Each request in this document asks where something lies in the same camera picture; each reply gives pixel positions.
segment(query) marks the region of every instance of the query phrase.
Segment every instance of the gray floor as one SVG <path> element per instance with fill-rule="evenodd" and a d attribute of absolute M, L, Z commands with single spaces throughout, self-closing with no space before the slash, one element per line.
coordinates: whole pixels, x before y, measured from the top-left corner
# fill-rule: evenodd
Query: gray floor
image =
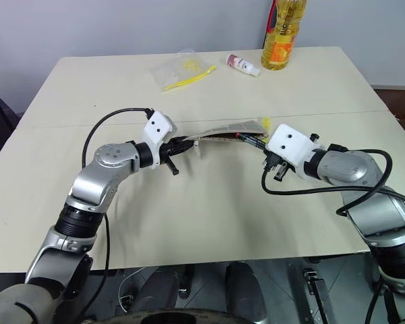
<path fill-rule="evenodd" d="M 335 315 L 340 324 L 363 323 L 365 320 L 367 307 L 372 297 L 368 284 L 370 263 L 367 254 L 341 256 L 321 261 L 318 264 L 306 263 L 304 259 L 259 260 L 247 261 L 247 263 L 252 267 L 260 283 L 271 324 L 312 323 L 310 318 L 306 318 L 306 312 L 303 312 L 306 304 L 310 310 L 308 314 L 311 314 L 314 323 L 322 323 L 317 303 L 312 296 L 308 295 L 303 281 L 290 280 L 294 272 L 301 272 L 303 267 L 309 266 L 318 271 L 319 277 L 325 280 Z M 225 311 L 224 275 L 228 264 L 224 262 L 196 265 L 192 293 L 186 300 L 178 299 L 176 307 Z M 154 267 L 147 268 L 133 276 L 124 284 L 122 294 L 129 287 L 140 288 L 154 270 Z M 133 271 L 135 269 L 126 269 L 108 277 L 103 291 L 87 314 L 98 320 L 122 314 L 117 301 L 117 288 L 122 279 Z M 84 302 L 96 290 L 100 278 L 100 275 L 91 275 L 79 299 L 63 305 L 58 313 L 64 318 L 59 316 L 55 322 L 65 323 L 66 315 L 70 316 L 81 309 Z M 292 288 L 290 282 L 301 284 Z M 3 285 L 5 286 L 6 283 L 0 279 L 0 290 L 4 288 Z M 372 323 L 387 323 L 382 298 L 378 299 Z"/>

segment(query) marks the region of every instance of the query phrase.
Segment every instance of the yellow oil bottle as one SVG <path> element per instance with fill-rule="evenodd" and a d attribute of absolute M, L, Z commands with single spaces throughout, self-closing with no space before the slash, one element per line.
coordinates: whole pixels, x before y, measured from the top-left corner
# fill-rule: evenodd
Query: yellow oil bottle
<path fill-rule="evenodd" d="M 277 8 L 276 25 L 274 28 L 270 28 L 275 5 Z M 273 2 L 261 56 L 261 64 L 264 68 L 280 70 L 286 66 L 305 7 L 306 0 L 275 0 Z"/>

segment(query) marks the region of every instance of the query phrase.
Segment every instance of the table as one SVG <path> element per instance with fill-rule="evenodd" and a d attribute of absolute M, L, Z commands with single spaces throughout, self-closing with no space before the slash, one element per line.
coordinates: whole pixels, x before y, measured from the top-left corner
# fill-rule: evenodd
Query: table
<path fill-rule="evenodd" d="M 256 62 L 260 51 L 238 53 L 247 59 L 253 57 Z M 200 55 L 207 61 L 220 61 L 226 53 Z M 288 66 L 291 69 L 281 71 L 285 78 L 291 78 L 291 71 L 299 78 L 299 71 L 293 67 L 306 67 L 309 57 L 319 57 L 327 62 L 326 66 L 332 67 L 332 72 L 315 74 L 313 82 L 306 80 L 309 76 L 303 74 L 296 83 L 300 86 L 314 84 L 314 89 L 330 83 L 332 91 L 319 95 L 324 100 L 314 101 L 311 97 L 316 99 L 318 94 L 301 87 L 291 89 L 275 80 L 273 87 L 282 89 L 276 93 L 285 92 L 282 98 L 288 95 L 292 98 L 291 106 L 289 101 L 281 101 L 279 111 L 271 105 L 277 103 L 273 91 L 270 92 L 268 86 L 261 90 L 272 75 L 276 79 L 277 72 L 263 71 L 261 79 L 253 78 L 220 63 L 210 76 L 170 93 L 160 94 L 154 82 L 149 84 L 148 77 L 141 79 L 144 86 L 139 89 L 144 94 L 133 92 L 133 97 L 122 92 L 125 88 L 121 85 L 122 77 L 126 73 L 120 74 L 118 62 L 141 62 L 138 66 L 147 68 L 151 61 L 158 63 L 169 56 L 77 57 L 62 59 L 57 64 L 0 153 L 0 272 L 28 268 L 48 228 L 56 222 L 79 171 L 80 151 L 91 125 L 107 112 L 126 106 L 152 106 L 164 111 L 176 121 L 177 135 L 270 116 L 273 126 L 287 123 L 305 134 L 316 132 L 327 145 L 333 142 L 350 149 L 384 149 L 394 160 L 394 170 L 387 184 L 405 194 L 405 132 L 340 49 L 295 50 Z M 91 64 L 93 61 L 102 64 Z M 99 81 L 102 93 L 89 85 L 81 89 L 84 95 L 77 95 L 76 89 L 72 91 L 75 79 L 90 83 L 86 74 L 95 75 L 96 71 L 91 69 L 96 69 L 97 65 L 99 80 L 116 73 L 121 82 L 108 86 L 108 82 Z M 70 66 L 82 67 L 73 70 Z M 225 90 L 222 87 L 227 74 L 235 86 Z M 327 75 L 333 78 L 331 82 L 326 81 Z M 132 75 L 127 80 L 138 86 Z M 255 90 L 259 89 L 258 96 L 246 101 L 245 97 L 252 94 L 246 90 L 251 82 L 255 83 Z M 90 92 L 91 97 L 87 88 L 95 90 Z M 208 89 L 214 94 L 205 93 Z M 299 99 L 300 90 L 309 96 L 307 101 Z M 144 97 L 150 105 L 144 104 Z M 203 110 L 203 104 L 195 101 L 193 107 L 187 107 L 190 97 L 198 97 L 206 104 L 212 102 L 212 106 Z M 114 104 L 107 107 L 111 98 L 115 98 Z M 213 106 L 216 98 L 222 103 L 229 101 L 230 108 L 216 109 Z M 254 107 L 246 110 L 242 100 L 248 104 L 252 101 Z M 93 102 L 97 102 L 96 107 L 90 106 Z M 82 107 L 82 111 L 69 107 Z M 138 141 L 144 123 L 142 116 L 139 118 L 138 113 L 123 114 L 101 126 L 93 137 L 88 157 L 98 146 L 108 142 Z M 339 194 L 270 196 L 260 187 L 264 156 L 255 148 L 244 143 L 204 142 L 201 151 L 201 158 L 192 150 L 173 157 L 180 170 L 176 177 L 166 167 L 154 171 L 143 169 L 120 185 L 109 209 L 112 269 L 367 250 L 352 224 L 335 215 L 335 209 L 342 204 Z M 383 160 L 378 157 L 376 160 L 383 167 Z M 269 182 L 270 188 L 280 190 L 323 185 L 316 180 L 304 182 L 293 174 L 287 175 L 282 183 Z M 103 225 L 90 255 L 94 257 L 93 269 L 102 269 L 105 260 Z"/>

